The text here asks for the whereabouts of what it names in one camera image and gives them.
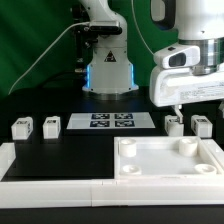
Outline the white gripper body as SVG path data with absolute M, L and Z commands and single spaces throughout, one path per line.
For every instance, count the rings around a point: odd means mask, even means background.
M 150 77 L 149 96 L 157 107 L 224 99 L 224 71 L 195 76 L 189 68 L 155 67 Z

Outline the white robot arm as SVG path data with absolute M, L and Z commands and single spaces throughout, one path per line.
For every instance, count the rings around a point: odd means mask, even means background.
M 117 100 L 138 90 L 127 57 L 127 23 L 108 0 L 79 0 L 95 36 L 83 91 Z M 153 23 L 178 42 L 154 54 L 149 97 L 157 107 L 224 99 L 224 0 L 150 0 Z

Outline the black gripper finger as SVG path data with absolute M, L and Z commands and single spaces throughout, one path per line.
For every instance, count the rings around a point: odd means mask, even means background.
M 172 108 L 177 116 L 178 123 L 183 124 L 183 114 L 181 112 L 182 105 L 173 105 Z

